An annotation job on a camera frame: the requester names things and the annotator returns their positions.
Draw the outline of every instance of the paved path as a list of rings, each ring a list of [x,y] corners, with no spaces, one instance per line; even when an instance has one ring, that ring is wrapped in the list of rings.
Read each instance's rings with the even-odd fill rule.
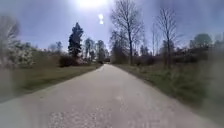
[[[110,65],[0,104],[1,128],[215,128]]]

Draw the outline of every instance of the treeline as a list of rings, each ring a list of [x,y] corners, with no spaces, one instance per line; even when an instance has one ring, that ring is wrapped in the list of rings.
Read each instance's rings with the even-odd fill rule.
[[[77,23],[69,37],[68,52],[60,41],[40,49],[17,39],[18,22],[10,16],[0,16],[0,67],[3,68],[54,68],[103,63],[109,52],[102,40],[95,43],[87,38],[82,44],[83,30]]]
[[[136,3],[131,0],[115,2],[111,13],[111,21],[116,28],[110,38],[112,63],[150,65],[163,62],[167,69],[171,69],[175,63],[205,60],[211,52],[216,51],[214,49],[223,48],[224,39],[221,36],[213,42],[206,33],[196,35],[186,47],[176,47],[177,43],[181,43],[180,34],[177,32],[179,24],[176,10],[164,2],[158,3],[160,6],[151,30],[151,47],[148,48],[149,43]]]

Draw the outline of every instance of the sky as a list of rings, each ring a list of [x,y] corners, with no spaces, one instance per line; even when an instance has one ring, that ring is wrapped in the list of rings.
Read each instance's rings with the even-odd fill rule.
[[[146,38],[151,42],[151,26],[156,22],[158,0],[135,0],[141,9]],[[223,0],[167,0],[177,12],[180,43],[185,46],[198,33],[224,32]],[[20,24],[19,39],[39,48],[61,41],[67,50],[72,27],[79,22],[83,39],[103,40],[109,47],[110,10],[113,0],[1,0],[0,13],[15,17]]]

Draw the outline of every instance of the sunlight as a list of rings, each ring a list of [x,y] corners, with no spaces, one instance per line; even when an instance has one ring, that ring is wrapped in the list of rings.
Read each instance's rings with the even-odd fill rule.
[[[104,22],[102,20],[100,20],[100,24],[104,24]]]
[[[98,17],[100,20],[103,20],[103,14],[99,14]]]
[[[92,8],[99,8],[105,6],[108,3],[108,0],[75,0],[76,5],[79,8],[83,9],[92,9]]]

